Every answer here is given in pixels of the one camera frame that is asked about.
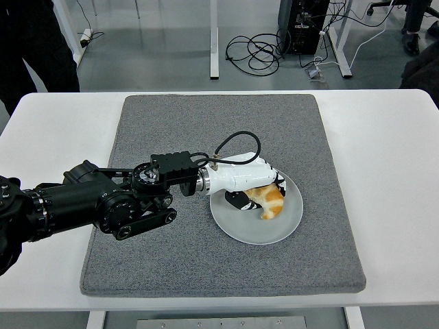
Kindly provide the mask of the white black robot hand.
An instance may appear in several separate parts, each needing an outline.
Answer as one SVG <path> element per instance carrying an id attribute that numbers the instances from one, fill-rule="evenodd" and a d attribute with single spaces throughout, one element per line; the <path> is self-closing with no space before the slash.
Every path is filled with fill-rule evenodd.
<path id="1" fill-rule="evenodd" d="M 283 209 L 285 178 L 272 165 L 253 152 L 231 156 L 199 170 L 196 190 L 212 195 L 224 190 L 229 204 L 240 210 L 262 208 L 263 219 L 277 216 Z"/>

